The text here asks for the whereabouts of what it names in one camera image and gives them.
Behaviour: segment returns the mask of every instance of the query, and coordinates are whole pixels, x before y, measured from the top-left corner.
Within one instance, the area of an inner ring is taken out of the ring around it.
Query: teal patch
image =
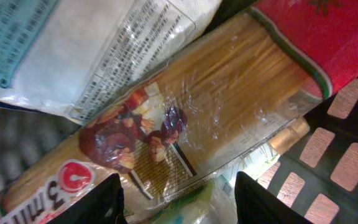
[[[0,0],[0,86],[11,85],[20,61],[58,0]]]

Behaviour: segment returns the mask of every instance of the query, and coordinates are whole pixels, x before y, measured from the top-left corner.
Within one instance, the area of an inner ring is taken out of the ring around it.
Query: red circle logo
[[[93,172],[79,162],[68,161],[59,171],[58,183],[68,193],[78,193],[93,182]]]

